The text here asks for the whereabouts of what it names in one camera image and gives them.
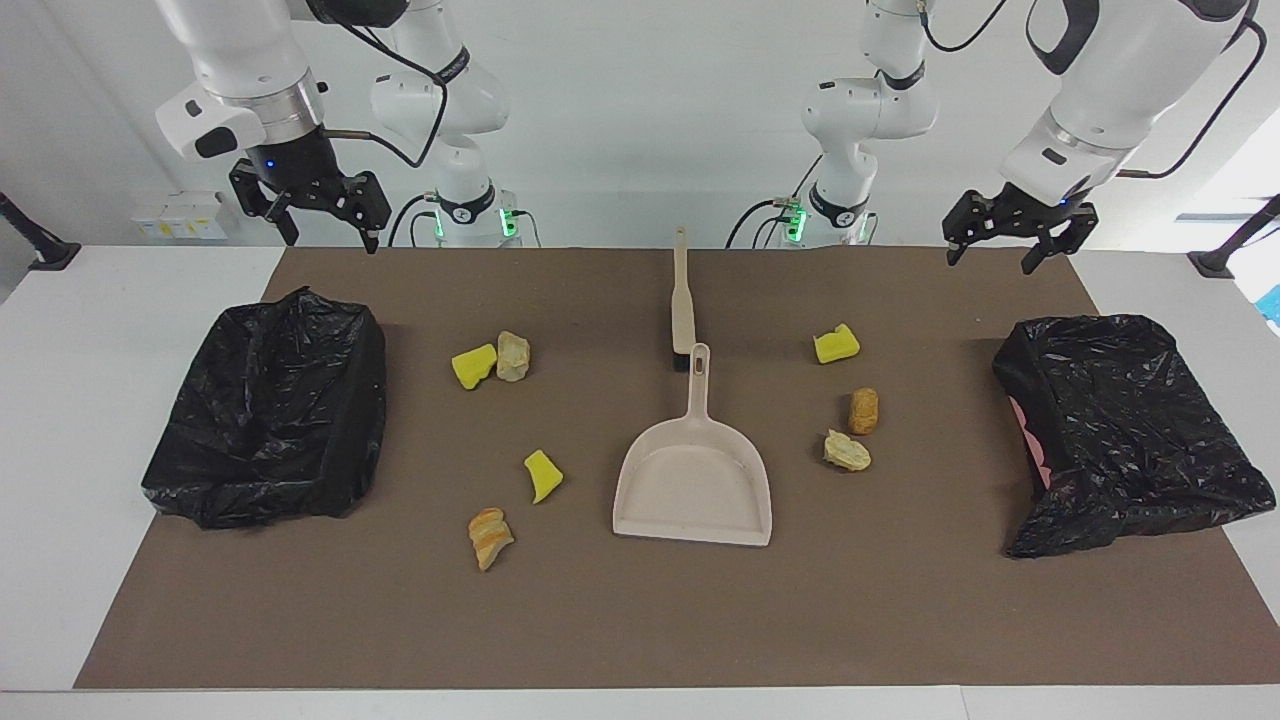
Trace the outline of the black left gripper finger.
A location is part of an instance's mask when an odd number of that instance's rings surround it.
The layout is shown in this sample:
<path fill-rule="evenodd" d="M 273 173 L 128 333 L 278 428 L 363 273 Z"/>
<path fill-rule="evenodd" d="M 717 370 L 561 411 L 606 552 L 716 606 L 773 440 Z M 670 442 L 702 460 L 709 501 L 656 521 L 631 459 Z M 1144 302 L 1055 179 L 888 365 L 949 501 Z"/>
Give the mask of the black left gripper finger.
<path fill-rule="evenodd" d="M 942 234 L 947 245 L 946 263 L 956 266 L 965 251 L 974 243 L 1000 236 L 993 215 L 996 199 L 975 190 L 968 190 L 942 220 Z"/>
<path fill-rule="evenodd" d="M 1097 224 L 1098 215 L 1093 205 L 1080 205 L 1071 211 L 1057 234 L 1041 222 L 1033 234 L 1036 243 L 1021 260 L 1023 274 L 1033 274 L 1050 258 L 1078 252 Z"/>

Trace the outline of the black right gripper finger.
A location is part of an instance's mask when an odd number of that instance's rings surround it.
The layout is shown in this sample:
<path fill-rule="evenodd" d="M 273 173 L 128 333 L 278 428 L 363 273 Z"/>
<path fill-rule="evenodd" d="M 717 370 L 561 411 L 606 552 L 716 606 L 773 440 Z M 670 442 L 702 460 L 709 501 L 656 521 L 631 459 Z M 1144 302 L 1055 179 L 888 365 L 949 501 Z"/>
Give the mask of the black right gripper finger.
<path fill-rule="evenodd" d="M 390 204 L 379 178 L 372 172 L 360 172 L 342 182 L 346 222 L 360 232 L 366 254 L 380 247 L 380 234 L 390 220 Z"/>
<path fill-rule="evenodd" d="M 230 169 L 230 186 L 246 217 L 265 220 L 276 229 L 287 247 L 296 246 L 300 231 L 289 214 L 292 202 L 289 192 L 279 192 L 274 199 L 269 199 L 262 191 L 262 178 L 251 160 L 236 161 Z"/>

